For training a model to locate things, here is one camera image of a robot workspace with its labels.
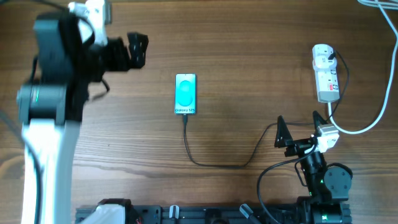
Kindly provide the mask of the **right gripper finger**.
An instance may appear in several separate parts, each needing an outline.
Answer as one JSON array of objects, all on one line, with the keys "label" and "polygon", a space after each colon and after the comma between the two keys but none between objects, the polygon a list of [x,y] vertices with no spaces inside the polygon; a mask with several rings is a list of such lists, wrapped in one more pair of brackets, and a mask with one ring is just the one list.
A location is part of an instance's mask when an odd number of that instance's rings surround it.
[{"label": "right gripper finger", "polygon": [[277,132],[275,136],[274,147],[282,148],[289,147],[293,144],[293,138],[287,127],[283,116],[277,118]]},{"label": "right gripper finger", "polygon": [[327,124],[327,121],[323,119],[318,111],[313,111],[313,124],[315,128],[315,134],[319,134],[320,129]]}]

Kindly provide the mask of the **smartphone with teal screen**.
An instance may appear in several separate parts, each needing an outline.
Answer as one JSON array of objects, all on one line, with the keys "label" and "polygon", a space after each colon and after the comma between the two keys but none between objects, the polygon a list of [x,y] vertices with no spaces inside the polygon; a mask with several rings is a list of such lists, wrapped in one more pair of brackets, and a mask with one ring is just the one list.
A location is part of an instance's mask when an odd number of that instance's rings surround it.
[{"label": "smartphone with teal screen", "polygon": [[175,76],[175,114],[195,114],[197,110],[197,76],[180,73]]}]

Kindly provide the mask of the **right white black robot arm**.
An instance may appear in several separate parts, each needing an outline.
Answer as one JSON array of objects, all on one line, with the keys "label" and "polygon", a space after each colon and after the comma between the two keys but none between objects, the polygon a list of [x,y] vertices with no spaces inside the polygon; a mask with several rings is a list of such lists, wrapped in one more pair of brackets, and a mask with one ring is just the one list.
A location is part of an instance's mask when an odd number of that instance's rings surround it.
[{"label": "right white black robot arm", "polygon": [[324,153],[333,148],[339,138],[337,128],[313,112],[315,133],[306,139],[294,140],[282,116],[277,118],[274,146],[285,148],[285,156],[297,156],[304,175],[301,183],[308,189],[308,197],[296,202],[294,223],[353,222],[349,199],[353,172],[340,163],[327,164]]}]

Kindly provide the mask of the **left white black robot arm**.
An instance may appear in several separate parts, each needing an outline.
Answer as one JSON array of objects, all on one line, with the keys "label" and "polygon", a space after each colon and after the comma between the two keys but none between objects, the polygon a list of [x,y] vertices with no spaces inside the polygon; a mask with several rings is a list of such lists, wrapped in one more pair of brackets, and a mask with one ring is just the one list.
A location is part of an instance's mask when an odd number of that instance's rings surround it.
[{"label": "left white black robot arm", "polygon": [[21,137],[25,145],[22,223],[69,223],[73,156],[80,135],[88,87],[106,72],[140,69],[148,36],[128,33],[97,42],[98,29],[83,40],[81,17],[68,11],[39,15],[34,31],[39,54],[31,77],[17,93]]}]

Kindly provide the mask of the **white USB charger adapter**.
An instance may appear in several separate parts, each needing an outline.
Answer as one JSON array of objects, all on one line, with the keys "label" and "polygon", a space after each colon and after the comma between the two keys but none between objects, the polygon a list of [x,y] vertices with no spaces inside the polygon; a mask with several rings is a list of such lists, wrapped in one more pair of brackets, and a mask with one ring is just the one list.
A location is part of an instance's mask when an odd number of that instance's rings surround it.
[{"label": "white USB charger adapter", "polygon": [[327,55],[318,55],[313,59],[313,69],[316,72],[325,72],[334,70],[337,65],[335,58],[329,59]]}]

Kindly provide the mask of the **white power strip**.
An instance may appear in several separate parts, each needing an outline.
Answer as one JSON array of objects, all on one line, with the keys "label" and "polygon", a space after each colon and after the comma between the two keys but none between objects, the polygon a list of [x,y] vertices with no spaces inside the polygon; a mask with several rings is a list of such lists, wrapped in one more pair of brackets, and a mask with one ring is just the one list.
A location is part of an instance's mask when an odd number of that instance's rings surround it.
[{"label": "white power strip", "polygon": [[[312,48],[313,59],[318,55],[327,55],[329,59],[336,59],[333,48],[327,44],[316,44]],[[317,97],[320,103],[332,103],[340,99],[340,89],[336,69],[325,72],[315,72]]]}]

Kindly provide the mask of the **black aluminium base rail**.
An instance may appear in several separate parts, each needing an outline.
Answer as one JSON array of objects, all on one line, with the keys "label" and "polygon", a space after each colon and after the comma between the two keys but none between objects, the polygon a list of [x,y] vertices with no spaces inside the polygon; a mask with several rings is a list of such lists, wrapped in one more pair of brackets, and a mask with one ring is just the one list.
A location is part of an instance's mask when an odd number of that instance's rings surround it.
[{"label": "black aluminium base rail", "polygon": [[[311,208],[307,213],[296,204],[268,207],[279,223],[352,223],[349,205],[327,208]],[[272,223],[263,209],[254,207],[252,215],[243,214],[238,207],[179,207],[174,212],[159,205],[137,205],[134,207],[135,223]]]}]

